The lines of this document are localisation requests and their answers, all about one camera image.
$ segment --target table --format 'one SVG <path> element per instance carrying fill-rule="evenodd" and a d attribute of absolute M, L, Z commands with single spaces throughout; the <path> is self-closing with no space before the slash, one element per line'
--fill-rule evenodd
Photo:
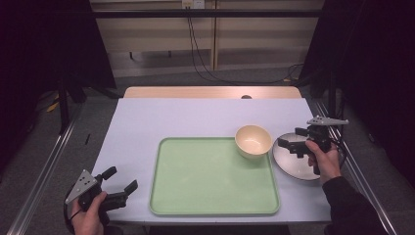
<path fill-rule="evenodd" d="M 241 95 L 264 99 L 243 100 L 240 99 Z M 287 224 L 330 220 L 330 207 L 319 181 L 294 179 L 284 173 L 275 162 L 272 162 L 272 167 L 281 203 L 280 209 L 275 214 L 157 216 L 149 209 L 157 147 L 164 137 L 232 136 L 239 126 L 254 122 L 268 129 L 275 139 L 284 133 L 293 132 L 294 127 L 306 127 L 305 122 L 312 118 L 308 105 L 296 88 L 135 87 L 129 88 L 124 97 L 118 102 L 106 140 L 92 172 L 95 175 L 109 166 L 117 167 L 118 173 L 103 186 L 109 193 L 119 192 L 133 179 L 138 181 L 138 190 L 128 199 L 127 207 L 109 212 L 112 221 L 146 225 L 178 225 Z"/>

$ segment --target person's arm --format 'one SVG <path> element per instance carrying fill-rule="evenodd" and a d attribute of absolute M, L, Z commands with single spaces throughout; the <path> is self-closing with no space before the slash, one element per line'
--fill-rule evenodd
<path fill-rule="evenodd" d="M 87 212 L 82 211 L 77 200 L 72 204 L 72 225 L 75 235 L 103 235 L 104 226 L 98 216 L 101 203 L 107 197 L 106 192 L 101 192 L 94 198 Z"/>
<path fill-rule="evenodd" d="M 324 153 L 312 141 L 307 140 L 305 145 L 313 152 L 308 164 L 318 163 L 323 191 L 331 206 L 330 230 L 333 234 L 330 235 L 388 234 L 370 202 L 342 177 L 336 146 L 333 144 L 332 148 Z"/>

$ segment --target white tabletop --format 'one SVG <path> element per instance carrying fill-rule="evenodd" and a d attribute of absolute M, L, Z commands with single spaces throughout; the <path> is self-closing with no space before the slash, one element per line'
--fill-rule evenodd
<path fill-rule="evenodd" d="M 267 216 L 158 216 L 150 197 L 158 146 L 166 137 L 232 137 L 238 128 L 257 124 L 273 140 L 307 127 L 312 118 L 304 99 L 120 99 L 94 166 L 93 175 L 116 166 L 103 190 L 116 193 L 137 179 L 126 208 L 109 211 L 111 221 L 142 224 L 290 223 L 330 220 L 330 206 L 318 180 L 302 181 L 272 161 L 280 209 Z"/>

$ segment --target power outlet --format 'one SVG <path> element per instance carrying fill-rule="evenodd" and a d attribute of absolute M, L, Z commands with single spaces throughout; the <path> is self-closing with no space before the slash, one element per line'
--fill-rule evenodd
<path fill-rule="evenodd" d="M 193 9 L 204 9 L 205 0 L 193 0 Z"/>
<path fill-rule="evenodd" d="M 182 9 L 193 9 L 193 0 L 182 0 Z"/>

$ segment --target gray floor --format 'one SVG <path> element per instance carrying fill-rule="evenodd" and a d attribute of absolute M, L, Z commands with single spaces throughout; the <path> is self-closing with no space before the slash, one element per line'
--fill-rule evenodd
<path fill-rule="evenodd" d="M 191 65 L 180 62 L 172 64 L 163 54 L 143 55 L 135 62 L 130 62 L 128 54 L 110 56 L 113 70 L 124 70 L 126 74 L 140 70 L 146 72 L 140 76 L 118 77 L 116 83 L 118 89 L 115 92 L 122 94 L 131 85 L 228 85 L 222 81 L 206 81 L 195 72 L 190 72 Z M 183 57 L 189 62 L 189 57 L 183 53 Z M 166 68 L 160 70 L 152 65 Z M 287 68 L 273 68 L 268 65 L 250 65 L 249 70 L 244 65 L 231 65 L 239 70 L 215 71 L 214 75 L 227 80 L 252 80 L 255 82 L 269 82 L 284 78 Z M 269 83 L 267 85 L 287 85 L 287 82 Z M 313 100 L 309 97 L 308 87 L 300 89 L 301 95 L 307 98 L 310 108 L 313 110 Z M 111 100 L 93 90 L 86 89 L 88 100 L 82 106 L 71 104 L 70 110 L 81 110 L 79 121 L 73 128 L 73 132 L 59 160 L 53 167 L 52 177 L 45 183 L 45 191 L 39 195 L 39 201 L 34 207 L 29 223 L 21 227 L 20 234 L 67 234 L 63 223 L 62 205 L 65 193 L 79 175 L 80 168 L 92 169 L 99 154 L 107 128 L 115 111 L 116 100 Z M 52 113 L 46 113 L 44 107 L 51 103 L 51 99 L 39 102 L 39 115 L 36 125 L 29 133 L 3 174 L 0 184 L 0 234 L 7 234 L 16 216 L 19 214 L 27 196 L 30 193 L 36 179 L 40 175 L 42 167 L 47 162 L 54 145 L 58 140 L 60 128 L 59 109 Z M 368 138 L 368 130 L 346 105 L 345 118 L 350 120 L 350 125 L 345 128 L 344 139 L 349 145 L 359 167 L 369 182 L 371 189 L 385 209 L 396 234 L 415 234 L 415 191 L 406 183 L 405 179 L 389 163 L 388 157 L 382 147 L 372 143 Z M 349 172 L 344 169 L 347 178 Z M 324 224 L 290 224 L 293 235 L 317 235 L 323 234 Z M 143 234 L 143 230 L 136 226 L 125 225 L 125 234 Z"/>

